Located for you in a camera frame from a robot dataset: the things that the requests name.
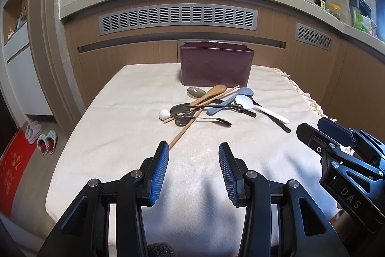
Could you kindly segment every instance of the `white ceramic spoon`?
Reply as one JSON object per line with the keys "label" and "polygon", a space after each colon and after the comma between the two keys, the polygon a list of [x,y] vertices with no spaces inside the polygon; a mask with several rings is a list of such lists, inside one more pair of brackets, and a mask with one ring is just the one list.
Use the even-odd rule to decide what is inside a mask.
{"label": "white ceramic spoon", "polygon": [[282,121],[283,123],[285,124],[289,124],[289,121],[288,119],[286,119],[285,117],[282,117],[281,115],[279,115],[278,113],[275,113],[274,111],[271,111],[269,109],[266,109],[265,107],[261,107],[261,106],[256,106],[253,104],[253,101],[245,96],[245,95],[237,95],[236,98],[235,98],[235,102],[239,105],[242,105],[242,107],[244,109],[247,109],[247,110],[250,110],[250,109],[258,109],[259,111],[263,111],[269,115],[271,115],[272,117],[275,117],[277,118],[278,120]]}

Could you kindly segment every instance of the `table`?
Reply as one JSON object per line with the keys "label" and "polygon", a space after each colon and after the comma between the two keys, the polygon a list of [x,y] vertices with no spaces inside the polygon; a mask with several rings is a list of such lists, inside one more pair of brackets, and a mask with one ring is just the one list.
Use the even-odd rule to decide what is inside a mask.
{"label": "table", "polygon": [[[261,113],[252,118],[229,110],[216,116],[232,122],[231,128],[207,120],[193,123],[170,151],[159,199],[152,208],[142,208],[148,244],[167,242],[179,256],[237,255],[245,208],[235,208],[228,199],[218,161],[222,142],[267,179],[298,180],[328,218],[338,211],[318,183],[319,155],[296,137],[299,124],[317,125],[305,101],[309,96],[301,95],[278,69],[262,66],[252,66],[248,87],[255,101],[289,119],[292,132],[287,134]],[[191,102],[186,89],[180,82],[180,64],[123,67],[87,109],[57,163],[45,204],[53,220],[61,217],[88,180],[120,179],[153,156],[160,141],[169,143],[181,128],[174,122],[163,124],[158,112]],[[278,218],[276,208],[272,210],[272,241],[277,243]],[[115,214],[111,205],[110,256],[116,255]]]}

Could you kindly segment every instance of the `gray vent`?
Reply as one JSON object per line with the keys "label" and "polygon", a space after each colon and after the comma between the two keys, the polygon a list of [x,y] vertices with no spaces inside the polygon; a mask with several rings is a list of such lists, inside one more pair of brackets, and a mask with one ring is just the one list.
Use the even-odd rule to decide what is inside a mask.
{"label": "gray vent", "polygon": [[165,4],[105,14],[99,17],[100,35],[141,27],[171,25],[229,26],[257,29],[258,11],[213,4]]}
{"label": "gray vent", "polygon": [[297,23],[294,39],[329,51],[332,46],[332,39],[326,34],[300,23]]}

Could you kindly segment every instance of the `tablecloth fringe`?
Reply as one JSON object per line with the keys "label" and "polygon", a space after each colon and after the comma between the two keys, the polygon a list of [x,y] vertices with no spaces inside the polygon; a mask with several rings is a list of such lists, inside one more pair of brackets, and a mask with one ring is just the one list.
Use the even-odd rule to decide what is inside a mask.
{"label": "tablecloth fringe", "polygon": [[[311,111],[316,115],[316,117],[318,119],[321,119],[323,117],[326,117],[326,118],[329,118],[327,115],[325,115],[323,113],[323,110],[321,108],[320,105],[317,104],[317,102],[311,98],[310,94],[309,93],[305,93],[303,90],[300,89],[300,87],[298,86],[297,83],[295,83],[293,80],[290,80],[290,75],[288,75],[287,73],[281,71],[280,69],[278,68],[272,68],[277,74],[279,74],[280,76],[282,76],[291,86],[292,88],[294,88],[301,96],[302,98],[304,99],[304,101],[307,103],[307,105],[310,107]],[[344,147],[342,145],[340,145],[341,147],[341,151],[349,154],[349,155],[353,155],[354,153],[354,150],[351,149],[351,147]]]}

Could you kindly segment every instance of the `plastic bag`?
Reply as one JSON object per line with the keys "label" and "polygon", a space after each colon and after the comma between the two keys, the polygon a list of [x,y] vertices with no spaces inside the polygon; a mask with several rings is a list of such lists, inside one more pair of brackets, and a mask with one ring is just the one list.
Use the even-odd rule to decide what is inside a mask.
{"label": "plastic bag", "polygon": [[365,33],[369,33],[371,20],[368,17],[363,16],[359,10],[354,11],[353,17],[353,27]]}

